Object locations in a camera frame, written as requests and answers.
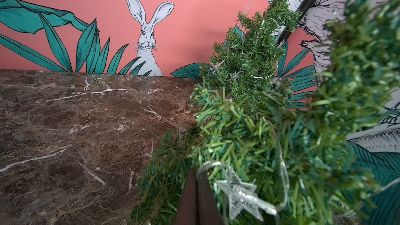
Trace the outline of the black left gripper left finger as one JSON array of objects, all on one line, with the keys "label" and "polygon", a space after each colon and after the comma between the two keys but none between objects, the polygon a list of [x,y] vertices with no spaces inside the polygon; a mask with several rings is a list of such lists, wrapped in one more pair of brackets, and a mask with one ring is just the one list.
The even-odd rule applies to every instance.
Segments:
[{"label": "black left gripper left finger", "polygon": [[173,225],[197,225],[197,180],[191,168],[182,191]]}]

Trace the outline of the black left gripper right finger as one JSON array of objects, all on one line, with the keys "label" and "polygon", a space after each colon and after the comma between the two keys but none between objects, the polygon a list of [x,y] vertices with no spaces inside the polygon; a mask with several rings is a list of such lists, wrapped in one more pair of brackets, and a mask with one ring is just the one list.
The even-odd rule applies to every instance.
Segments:
[{"label": "black left gripper right finger", "polygon": [[198,225],[223,225],[221,214],[217,208],[208,176],[203,172],[198,181]]}]

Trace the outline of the large green christmas tree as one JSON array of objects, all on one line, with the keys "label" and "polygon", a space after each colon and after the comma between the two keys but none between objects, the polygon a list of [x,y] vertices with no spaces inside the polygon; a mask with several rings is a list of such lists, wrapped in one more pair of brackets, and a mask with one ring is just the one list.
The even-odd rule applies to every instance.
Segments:
[{"label": "large green christmas tree", "polygon": [[347,0],[344,19],[324,29],[329,36],[322,48],[332,62],[320,73],[301,69],[240,101],[205,82],[194,87],[197,124],[181,141],[171,130],[161,138],[140,180],[135,223],[171,223],[185,175],[211,160],[279,205],[278,146],[289,175],[289,203],[279,212],[285,225],[331,225],[335,214],[357,214],[370,225],[397,223],[391,201],[376,193],[400,175],[382,172],[395,162],[378,162],[346,136],[376,125],[400,83],[400,0]]}]

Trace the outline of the small green christmas tree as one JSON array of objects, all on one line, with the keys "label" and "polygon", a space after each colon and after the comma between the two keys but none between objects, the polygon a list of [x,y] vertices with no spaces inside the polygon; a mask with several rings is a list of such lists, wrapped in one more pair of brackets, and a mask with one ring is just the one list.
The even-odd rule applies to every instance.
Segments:
[{"label": "small green christmas tree", "polygon": [[275,36],[285,27],[294,31],[300,15],[289,0],[272,0],[253,16],[239,12],[237,22],[242,33],[230,28],[225,41],[214,44],[211,67],[200,67],[205,88],[225,90],[234,101],[252,99],[271,88],[278,60],[285,52]]}]

